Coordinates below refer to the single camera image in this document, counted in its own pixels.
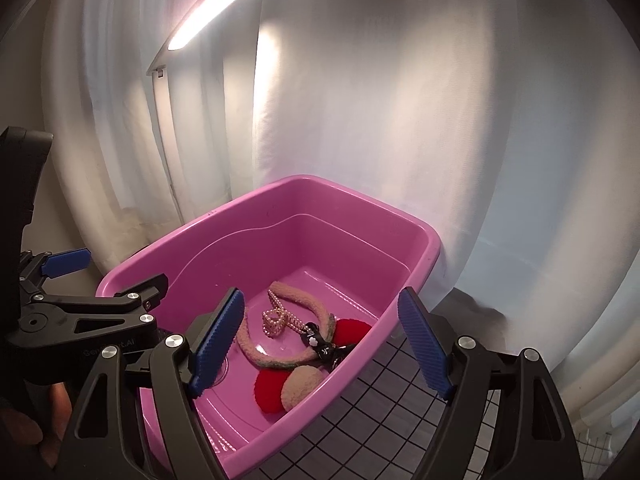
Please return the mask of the person's left hand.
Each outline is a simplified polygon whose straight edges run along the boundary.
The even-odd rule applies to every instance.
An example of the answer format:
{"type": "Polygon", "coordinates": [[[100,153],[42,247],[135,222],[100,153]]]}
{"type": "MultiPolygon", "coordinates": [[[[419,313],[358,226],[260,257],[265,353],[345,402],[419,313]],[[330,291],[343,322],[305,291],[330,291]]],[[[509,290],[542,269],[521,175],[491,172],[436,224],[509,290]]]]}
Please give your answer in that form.
{"type": "Polygon", "coordinates": [[[48,434],[44,434],[40,426],[28,415],[13,408],[1,409],[1,422],[16,444],[39,448],[44,463],[53,468],[58,462],[58,454],[60,454],[62,440],[73,407],[62,382],[57,382],[49,388],[49,398],[51,401],[51,431],[48,434]]]}

